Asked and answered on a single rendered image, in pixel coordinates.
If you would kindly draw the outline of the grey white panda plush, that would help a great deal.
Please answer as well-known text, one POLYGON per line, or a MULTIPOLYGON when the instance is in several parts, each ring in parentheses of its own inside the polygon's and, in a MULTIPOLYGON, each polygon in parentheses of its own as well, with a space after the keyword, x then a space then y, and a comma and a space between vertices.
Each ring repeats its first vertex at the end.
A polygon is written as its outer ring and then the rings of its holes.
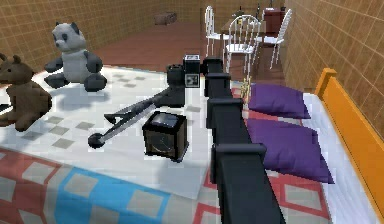
POLYGON ((107 79, 101 74, 103 62, 86 49, 86 39, 77 24, 57 22, 52 35, 61 56, 45 65, 49 76, 44 81, 55 89, 69 83, 82 84, 87 92, 104 89, 107 79))

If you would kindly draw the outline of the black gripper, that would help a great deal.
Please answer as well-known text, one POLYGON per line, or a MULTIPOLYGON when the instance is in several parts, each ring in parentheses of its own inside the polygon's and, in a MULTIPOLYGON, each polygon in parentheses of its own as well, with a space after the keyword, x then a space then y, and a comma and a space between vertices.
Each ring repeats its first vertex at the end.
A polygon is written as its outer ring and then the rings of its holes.
POLYGON ((111 124, 115 124, 104 134, 94 133, 88 138, 88 145, 97 149, 105 142, 128 127, 132 126, 156 106, 168 106, 170 108, 182 108, 185 105, 185 72, 181 64, 172 64, 167 67, 168 88, 156 96, 142 100, 112 114, 105 114, 104 118, 111 124))

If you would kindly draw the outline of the dark red cabinet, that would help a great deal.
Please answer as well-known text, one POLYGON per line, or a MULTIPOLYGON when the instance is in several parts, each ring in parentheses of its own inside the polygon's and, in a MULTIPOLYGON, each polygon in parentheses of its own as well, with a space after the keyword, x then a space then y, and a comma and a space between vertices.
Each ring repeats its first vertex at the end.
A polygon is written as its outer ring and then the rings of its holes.
POLYGON ((279 8, 265 8, 263 15, 266 22, 266 33, 277 35, 283 22, 285 11, 279 8))

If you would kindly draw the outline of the orange bed with patterned quilt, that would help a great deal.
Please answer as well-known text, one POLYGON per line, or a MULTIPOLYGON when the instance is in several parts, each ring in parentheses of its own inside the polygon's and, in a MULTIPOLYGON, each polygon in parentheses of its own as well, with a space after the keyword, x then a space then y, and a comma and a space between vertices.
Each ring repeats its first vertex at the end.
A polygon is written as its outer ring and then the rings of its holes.
MULTIPOLYGON (((160 112, 187 118, 180 163, 145 154, 138 122, 97 149, 94 133, 112 124, 105 114, 149 99, 168 87, 167 73, 105 68, 106 87, 87 92, 69 84, 52 92, 52 107, 26 131, 0 127, 0 222, 5 224, 222 224, 218 187, 210 180, 213 133, 206 127, 206 79, 185 90, 182 108, 160 112)), ((321 154, 334 180, 317 182, 268 170, 286 224, 381 224, 358 177, 347 142, 328 108, 331 91, 303 93, 321 154)))

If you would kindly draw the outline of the small golden instrument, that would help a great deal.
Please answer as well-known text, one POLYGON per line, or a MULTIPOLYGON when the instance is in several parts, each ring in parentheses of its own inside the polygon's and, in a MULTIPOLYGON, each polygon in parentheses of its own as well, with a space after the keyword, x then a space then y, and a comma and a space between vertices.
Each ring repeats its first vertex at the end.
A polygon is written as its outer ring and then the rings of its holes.
POLYGON ((251 90, 251 76, 247 76, 244 78, 242 82, 241 93, 240 93, 240 96, 243 99, 243 106, 245 108, 248 107, 250 90, 251 90))

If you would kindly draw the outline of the brown plush animal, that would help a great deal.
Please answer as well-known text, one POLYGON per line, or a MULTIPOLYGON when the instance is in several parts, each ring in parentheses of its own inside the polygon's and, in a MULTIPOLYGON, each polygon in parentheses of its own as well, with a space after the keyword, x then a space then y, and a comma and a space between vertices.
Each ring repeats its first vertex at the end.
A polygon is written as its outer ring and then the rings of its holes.
POLYGON ((18 55, 9 59, 0 53, 0 84, 7 84, 12 110, 0 115, 0 127, 14 124, 19 132, 26 131, 52 107, 52 97, 32 80, 34 71, 18 55))

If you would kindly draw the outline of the black cube clock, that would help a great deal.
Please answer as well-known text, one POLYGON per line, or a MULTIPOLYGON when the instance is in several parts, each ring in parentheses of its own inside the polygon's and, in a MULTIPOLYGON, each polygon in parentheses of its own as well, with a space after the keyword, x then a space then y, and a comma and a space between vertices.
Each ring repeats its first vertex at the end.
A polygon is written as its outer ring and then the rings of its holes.
POLYGON ((142 126, 145 154, 169 158, 180 163, 187 152, 187 118, 155 111, 142 126))

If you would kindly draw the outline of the purple pillow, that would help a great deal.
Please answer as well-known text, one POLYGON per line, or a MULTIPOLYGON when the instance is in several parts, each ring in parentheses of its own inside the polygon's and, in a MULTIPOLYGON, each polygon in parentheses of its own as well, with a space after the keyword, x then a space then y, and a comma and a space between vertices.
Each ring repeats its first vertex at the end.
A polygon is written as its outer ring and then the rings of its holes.
POLYGON ((271 116, 310 119, 301 91, 274 84, 252 84, 250 110, 271 116))
POLYGON ((248 119, 253 143, 267 148, 264 167, 281 174, 333 184, 315 130, 283 121, 248 119))

